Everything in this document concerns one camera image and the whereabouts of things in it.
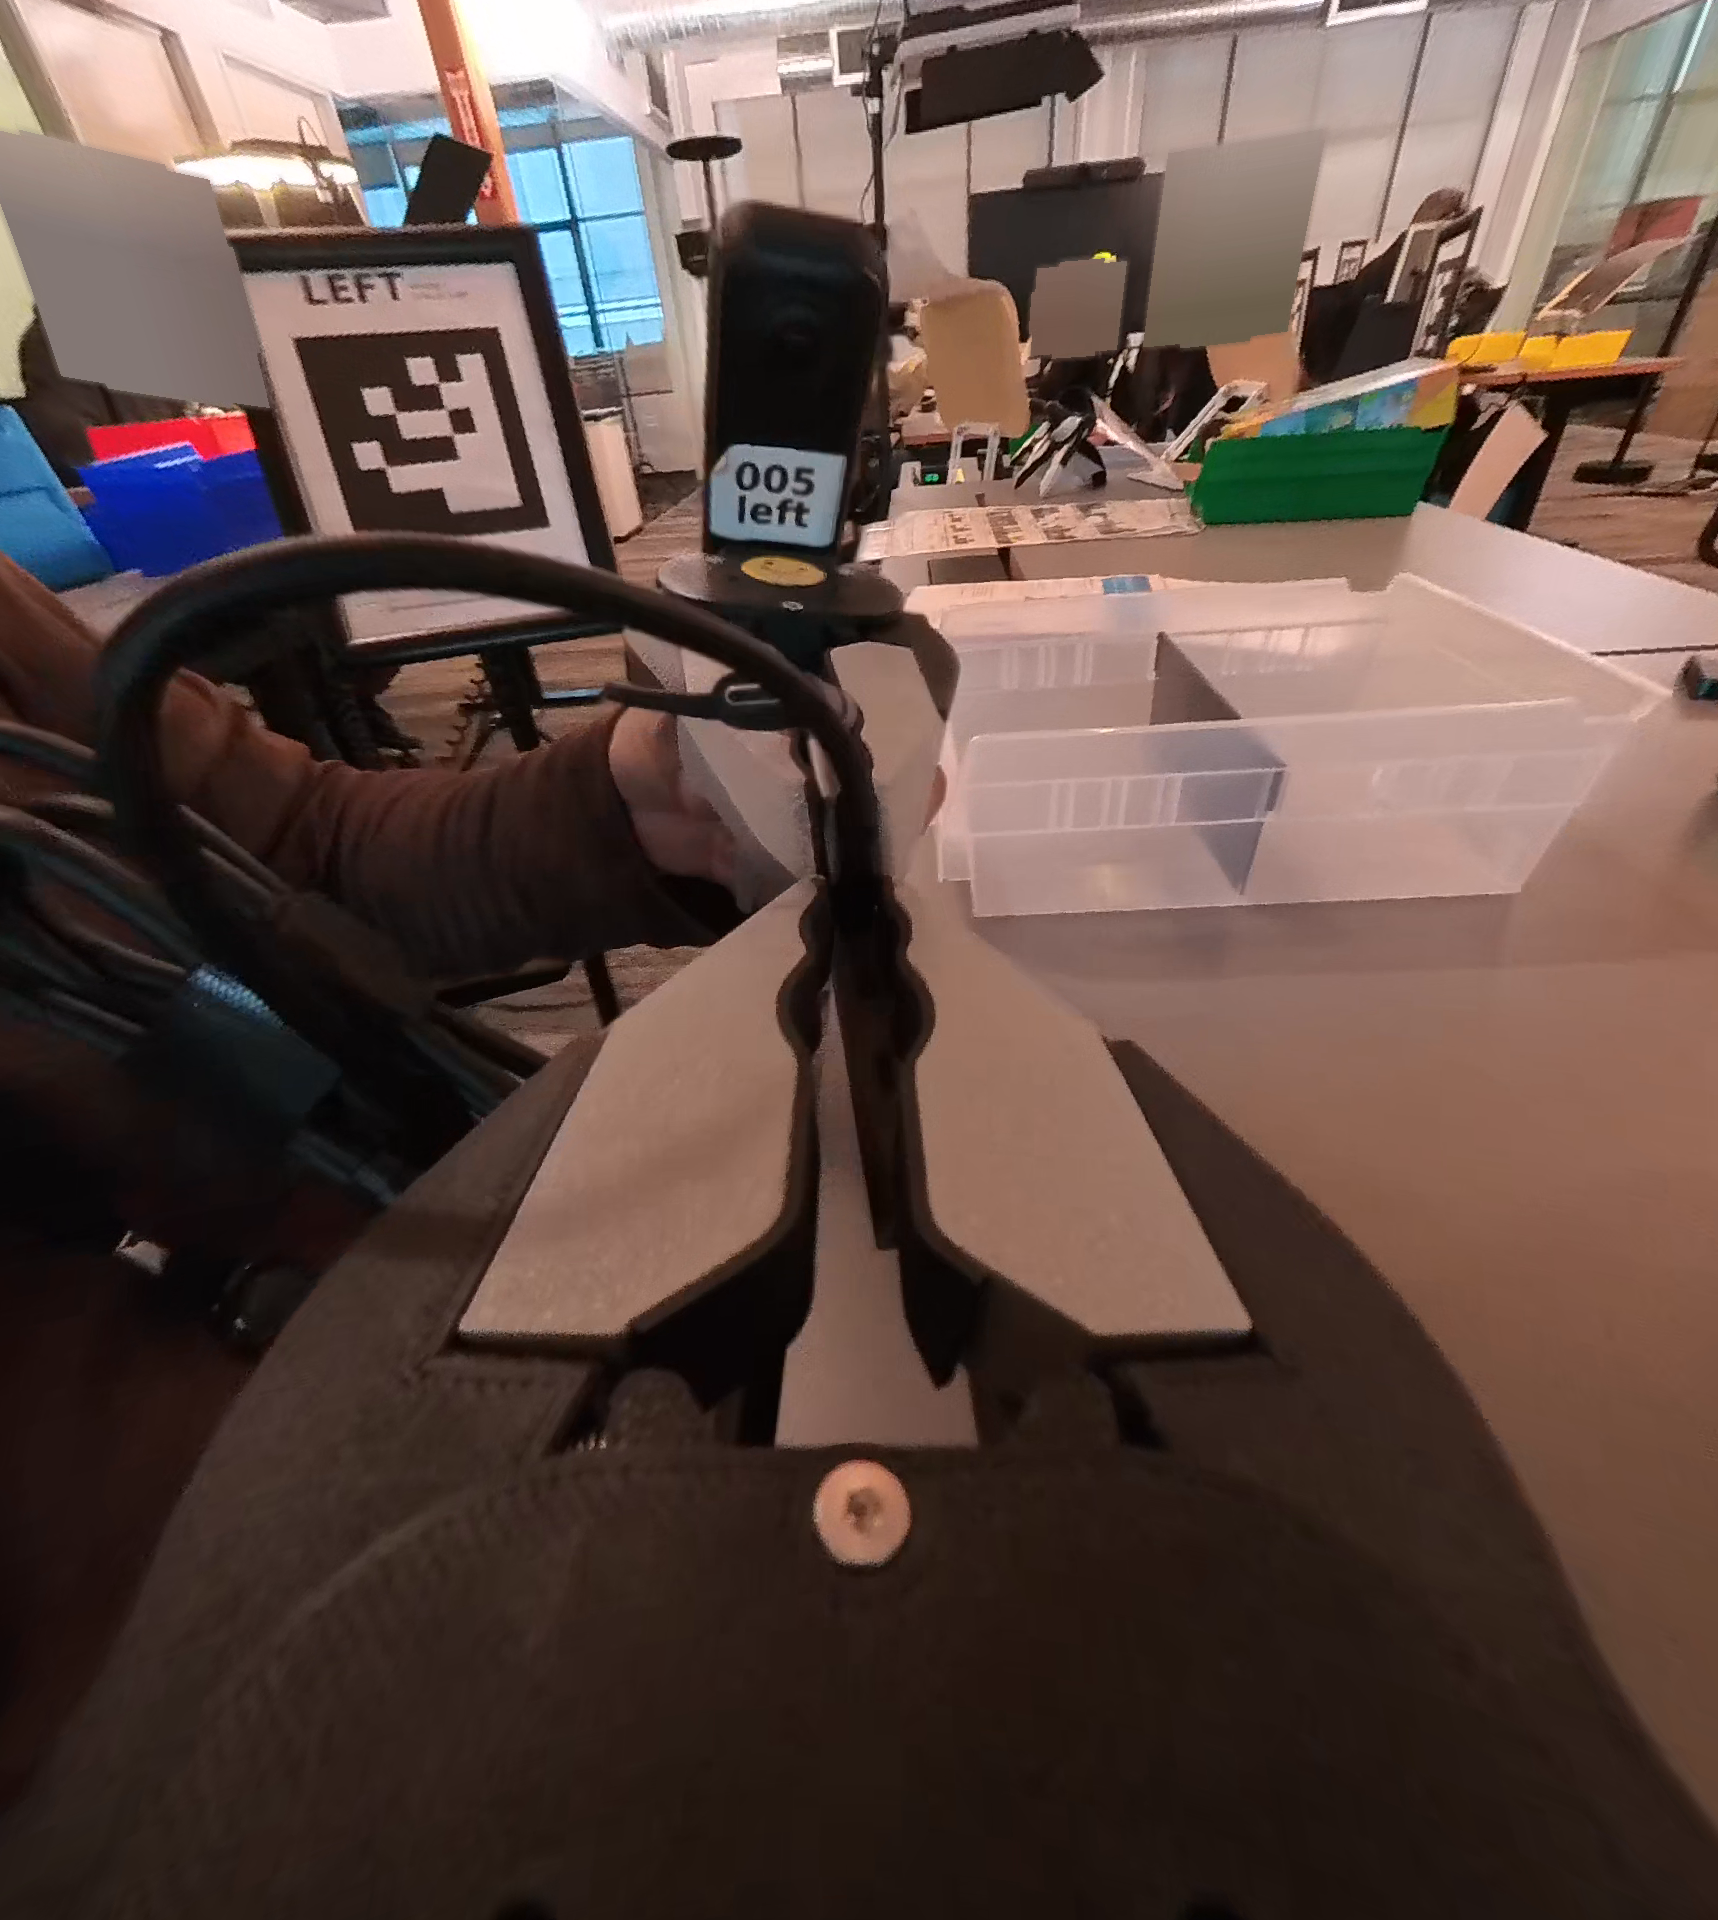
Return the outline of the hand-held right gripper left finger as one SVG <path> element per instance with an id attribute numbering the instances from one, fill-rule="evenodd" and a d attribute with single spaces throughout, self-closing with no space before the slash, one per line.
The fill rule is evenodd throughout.
<path id="1" fill-rule="evenodd" d="M 799 880 L 606 1031 L 457 1351 L 777 1404 L 815 1299 L 822 1040 L 825 887 Z"/>

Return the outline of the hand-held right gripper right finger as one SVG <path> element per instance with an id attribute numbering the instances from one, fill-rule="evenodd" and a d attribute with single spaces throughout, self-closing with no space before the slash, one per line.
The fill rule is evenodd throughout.
<path id="1" fill-rule="evenodd" d="M 895 900 L 881 1041 L 900 1299 L 938 1383 L 1231 1351 L 1256 1323 L 1104 1033 L 943 894 Z"/>

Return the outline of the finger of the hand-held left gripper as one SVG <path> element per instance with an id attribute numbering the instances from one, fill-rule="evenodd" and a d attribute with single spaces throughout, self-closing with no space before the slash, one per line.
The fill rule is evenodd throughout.
<path id="1" fill-rule="evenodd" d="M 832 680 L 857 708 L 881 812 L 883 869 L 900 882 L 945 803 L 947 717 L 908 643 L 867 638 L 834 646 Z"/>
<path id="2" fill-rule="evenodd" d="M 765 907 L 817 876 L 807 773 L 790 732 L 683 717 L 679 755 L 687 785 L 729 833 L 736 905 Z"/>

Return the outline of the person's left forearm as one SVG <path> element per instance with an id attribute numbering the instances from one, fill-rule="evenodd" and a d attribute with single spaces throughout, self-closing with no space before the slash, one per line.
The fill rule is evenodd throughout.
<path id="1" fill-rule="evenodd" d="M 0 719 L 92 747 L 98 655 L 71 607 L 0 553 Z M 471 772 L 361 772 L 312 757 L 194 675 L 161 715 L 183 803 L 437 977 L 700 942 L 632 828 L 610 766 L 617 730 L 606 715 Z"/>

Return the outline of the person's left hand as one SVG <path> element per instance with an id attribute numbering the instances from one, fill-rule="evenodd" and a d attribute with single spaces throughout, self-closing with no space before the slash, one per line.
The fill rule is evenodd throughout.
<path id="1" fill-rule="evenodd" d="M 736 839 L 685 770 L 675 714 L 619 708 L 606 766 L 632 833 L 661 876 L 733 887 Z"/>

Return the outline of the tan chair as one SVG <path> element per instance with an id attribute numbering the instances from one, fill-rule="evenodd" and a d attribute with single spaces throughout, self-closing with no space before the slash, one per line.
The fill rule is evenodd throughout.
<path id="1" fill-rule="evenodd" d="M 928 385 L 947 428 L 1018 438 L 1032 419 L 1016 302 L 997 280 L 966 280 L 923 302 Z"/>

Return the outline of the printed paper sheet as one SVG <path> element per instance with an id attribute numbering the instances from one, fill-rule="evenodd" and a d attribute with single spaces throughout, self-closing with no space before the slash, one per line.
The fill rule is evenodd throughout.
<path id="1" fill-rule="evenodd" d="M 1202 530 L 1205 524 L 1183 493 L 1013 499 L 990 506 L 921 508 L 872 524 L 861 534 L 854 558 L 861 564 L 979 558 L 1000 549 L 1193 536 Z"/>

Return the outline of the dark bin divider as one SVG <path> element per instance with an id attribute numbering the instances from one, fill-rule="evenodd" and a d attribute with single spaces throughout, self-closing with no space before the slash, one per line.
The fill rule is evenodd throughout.
<path id="1" fill-rule="evenodd" d="M 1161 747 L 1163 763 L 1181 777 L 1176 817 L 1244 896 L 1287 785 L 1284 757 L 1168 632 L 1156 636 L 1148 719 L 1176 739 Z"/>

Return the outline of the black studio light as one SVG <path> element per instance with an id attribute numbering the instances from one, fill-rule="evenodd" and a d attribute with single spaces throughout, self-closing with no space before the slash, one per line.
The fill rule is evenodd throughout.
<path id="1" fill-rule="evenodd" d="M 1074 101 L 1104 76 L 1096 50 L 1071 19 L 979 40 L 906 36 L 899 53 L 906 134 L 1028 111 L 1054 97 Z"/>

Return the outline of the green bin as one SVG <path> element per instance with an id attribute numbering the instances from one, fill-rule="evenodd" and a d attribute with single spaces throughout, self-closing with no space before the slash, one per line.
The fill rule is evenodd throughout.
<path id="1" fill-rule="evenodd" d="M 1405 517 L 1422 499 L 1449 428 L 1218 438 L 1186 485 L 1202 526 Z"/>

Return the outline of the clear plastic bin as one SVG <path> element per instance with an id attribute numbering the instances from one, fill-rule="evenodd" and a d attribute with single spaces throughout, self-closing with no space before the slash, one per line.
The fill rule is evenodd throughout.
<path id="1" fill-rule="evenodd" d="M 1661 688 L 1400 573 L 918 588 L 950 648 L 938 869 L 979 918 L 1515 896 Z M 1176 817 L 1161 632 L 1284 761 L 1236 896 Z"/>

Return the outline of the colourful box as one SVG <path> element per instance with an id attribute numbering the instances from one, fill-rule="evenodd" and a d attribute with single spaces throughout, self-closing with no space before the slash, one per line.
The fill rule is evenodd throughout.
<path id="1" fill-rule="evenodd" d="M 1221 439 L 1322 435 L 1334 432 L 1442 430 L 1456 419 L 1462 369 L 1449 358 L 1412 356 L 1303 393 L 1253 403 Z"/>

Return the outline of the blue bin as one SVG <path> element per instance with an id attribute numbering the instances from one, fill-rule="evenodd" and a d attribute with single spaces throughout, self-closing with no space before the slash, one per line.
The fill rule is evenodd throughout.
<path id="1" fill-rule="evenodd" d="M 256 448 L 162 444 L 78 470 L 80 510 L 119 572 L 148 580 L 287 536 Z"/>

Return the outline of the red bin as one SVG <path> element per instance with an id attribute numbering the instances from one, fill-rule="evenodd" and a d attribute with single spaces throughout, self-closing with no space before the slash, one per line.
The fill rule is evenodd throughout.
<path id="1" fill-rule="evenodd" d="M 132 459 L 165 448 L 193 448 L 204 461 L 256 452 L 256 438 L 245 410 L 94 423 L 84 434 L 98 464 Z"/>

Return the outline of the black wall screen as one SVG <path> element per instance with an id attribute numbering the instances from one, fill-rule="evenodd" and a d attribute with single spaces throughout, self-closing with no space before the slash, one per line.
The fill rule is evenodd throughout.
<path id="1" fill-rule="evenodd" d="M 1111 253 L 1129 269 L 1127 328 L 1139 328 L 1153 285 L 1163 188 L 1163 169 L 1127 176 L 1118 162 L 1092 162 L 976 192 L 966 204 L 966 272 L 1003 284 L 1026 317 L 1041 269 Z"/>

